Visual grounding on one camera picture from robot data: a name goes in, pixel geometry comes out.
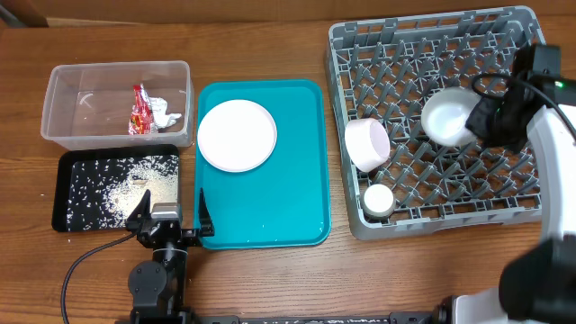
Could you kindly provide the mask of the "large white plate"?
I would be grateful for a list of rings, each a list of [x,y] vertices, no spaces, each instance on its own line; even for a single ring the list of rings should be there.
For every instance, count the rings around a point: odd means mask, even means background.
[[[276,140],[277,128],[270,112],[244,99],[228,100],[211,108],[197,132],[204,160],[229,173],[262,165],[272,155]]]

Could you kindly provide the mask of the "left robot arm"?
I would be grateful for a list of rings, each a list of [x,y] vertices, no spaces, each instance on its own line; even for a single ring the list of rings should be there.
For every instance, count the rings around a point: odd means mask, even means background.
[[[198,202],[200,227],[182,227],[181,206],[177,202],[151,203],[146,191],[125,221],[126,229],[152,258],[130,272],[128,286],[133,298],[131,323],[199,323],[185,306],[185,280],[188,249],[200,247],[204,237],[214,235],[212,218],[203,194]]]

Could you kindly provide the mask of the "white wrapper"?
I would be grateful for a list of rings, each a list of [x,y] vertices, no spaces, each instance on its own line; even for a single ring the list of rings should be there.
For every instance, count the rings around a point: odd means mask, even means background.
[[[150,108],[154,119],[154,128],[160,131],[171,126],[182,117],[181,113],[171,113],[167,111],[167,101],[160,97],[149,98]]]

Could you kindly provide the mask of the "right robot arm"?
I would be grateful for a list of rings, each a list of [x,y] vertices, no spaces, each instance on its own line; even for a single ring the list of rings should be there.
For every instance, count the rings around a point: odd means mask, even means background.
[[[532,146],[540,183],[540,243],[509,263],[499,285],[449,297],[433,323],[573,323],[575,321],[575,82],[561,75],[561,50],[519,49],[503,95],[487,94],[475,76],[467,90],[447,88],[425,104],[427,136],[454,147],[480,140],[518,153]]]

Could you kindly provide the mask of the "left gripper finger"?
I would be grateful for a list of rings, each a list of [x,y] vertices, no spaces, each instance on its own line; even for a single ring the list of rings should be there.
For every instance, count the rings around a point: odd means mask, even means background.
[[[140,225],[141,222],[150,215],[150,196],[150,190],[147,189],[140,199],[138,205],[125,221],[126,225]]]
[[[203,237],[213,237],[214,227],[211,215],[209,214],[208,207],[205,200],[204,191],[201,188],[199,192],[198,202],[198,221],[200,223],[200,232]]]

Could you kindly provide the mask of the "red snack wrapper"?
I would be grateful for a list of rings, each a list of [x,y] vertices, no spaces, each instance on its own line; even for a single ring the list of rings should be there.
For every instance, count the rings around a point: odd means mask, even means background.
[[[129,134],[146,135],[156,132],[151,103],[143,84],[135,85],[133,91],[135,104],[130,114]]]

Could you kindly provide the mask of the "white cup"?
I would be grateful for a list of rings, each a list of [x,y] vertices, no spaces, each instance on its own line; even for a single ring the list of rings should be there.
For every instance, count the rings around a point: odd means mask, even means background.
[[[362,209],[371,217],[389,217],[395,209],[395,196],[384,184],[370,185],[361,195]]]

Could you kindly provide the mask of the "white pink bowl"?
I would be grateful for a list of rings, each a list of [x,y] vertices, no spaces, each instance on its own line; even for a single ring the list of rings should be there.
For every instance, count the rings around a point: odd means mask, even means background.
[[[391,154],[391,143],[383,125],[374,118],[349,121],[345,128],[346,151],[362,172],[384,164]]]

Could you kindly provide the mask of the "small grey bowl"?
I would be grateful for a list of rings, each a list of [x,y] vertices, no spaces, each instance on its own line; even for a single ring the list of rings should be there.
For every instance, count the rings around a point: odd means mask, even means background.
[[[476,136],[465,124],[480,100],[474,91],[460,87],[449,87],[435,93],[422,109],[424,132],[436,144],[445,147],[459,147],[476,141]]]

